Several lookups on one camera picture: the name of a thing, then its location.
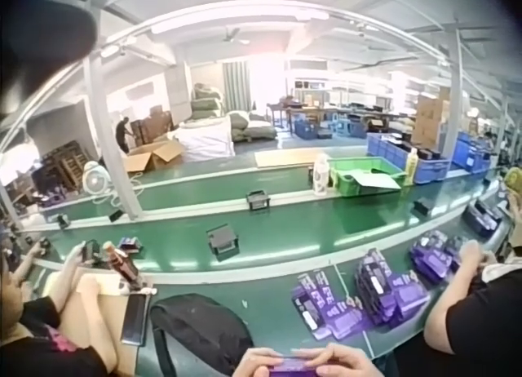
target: black bag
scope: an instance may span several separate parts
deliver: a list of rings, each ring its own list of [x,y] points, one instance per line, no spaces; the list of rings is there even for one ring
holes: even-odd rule
[[[157,301],[150,310],[161,372],[175,377],[165,335],[224,375],[232,375],[246,350],[254,347],[245,323],[230,309],[198,294]]]

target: bottle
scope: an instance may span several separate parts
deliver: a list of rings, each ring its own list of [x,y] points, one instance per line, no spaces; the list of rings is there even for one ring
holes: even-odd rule
[[[132,291],[140,291],[144,281],[129,256],[124,251],[117,249],[111,242],[104,243],[104,251],[108,256],[110,267],[122,275]]]
[[[417,149],[415,147],[411,148],[411,152],[408,154],[406,158],[406,179],[405,185],[412,185],[414,183],[415,171],[417,170],[418,164],[418,155]]]
[[[325,196],[330,177],[330,164],[326,154],[319,154],[313,164],[313,192],[316,196]]]

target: white bottle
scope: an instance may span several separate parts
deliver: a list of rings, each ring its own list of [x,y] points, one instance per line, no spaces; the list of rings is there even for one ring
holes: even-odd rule
[[[330,164],[326,154],[319,154],[313,164],[313,192],[316,196],[325,196],[330,178]]]
[[[406,178],[405,185],[412,185],[414,183],[415,171],[417,170],[418,164],[418,155],[417,149],[415,147],[411,148],[411,152],[408,154],[406,158]]]

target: desk fan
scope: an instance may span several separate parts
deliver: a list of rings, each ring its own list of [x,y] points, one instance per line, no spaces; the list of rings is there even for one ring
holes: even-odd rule
[[[141,174],[134,175],[130,178],[130,183],[133,188],[141,186],[141,183],[137,180]],[[121,205],[120,198],[117,195],[116,190],[111,182],[111,176],[107,169],[101,166],[96,161],[89,161],[83,167],[82,177],[83,189],[94,197],[94,204],[102,204],[108,199],[111,199],[111,205],[119,207]],[[136,191],[136,196],[143,192],[143,188]]]

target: black shirt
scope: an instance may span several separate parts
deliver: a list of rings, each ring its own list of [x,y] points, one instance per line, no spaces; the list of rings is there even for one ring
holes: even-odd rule
[[[60,315],[49,297],[24,304],[20,319],[34,337],[0,347],[0,375],[100,377],[107,370],[92,348],[78,348],[57,330]]]
[[[116,141],[118,144],[124,144],[125,143],[125,131],[126,131],[126,123],[121,120],[116,125]]]
[[[522,269],[452,306],[446,330],[455,355],[429,348],[422,334],[396,351],[400,377],[521,376]]]

